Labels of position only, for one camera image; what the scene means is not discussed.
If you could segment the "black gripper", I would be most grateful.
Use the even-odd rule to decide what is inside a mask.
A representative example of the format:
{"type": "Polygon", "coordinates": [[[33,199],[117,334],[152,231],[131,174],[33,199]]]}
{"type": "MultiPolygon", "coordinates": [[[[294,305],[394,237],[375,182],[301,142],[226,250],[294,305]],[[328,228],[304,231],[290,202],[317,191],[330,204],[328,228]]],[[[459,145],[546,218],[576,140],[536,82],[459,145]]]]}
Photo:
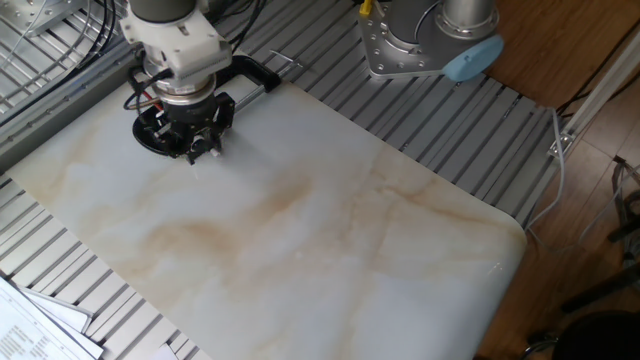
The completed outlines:
{"type": "Polygon", "coordinates": [[[200,98],[178,96],[165,98],[162,104],[167,122],[173,124],[172,158],[185,158],[194,165],[197,158],[211,149],[211,139],[213,149],[222,150],[221,137],[232,127],[235,114],[235,101],[228,94],[200,98]]]}

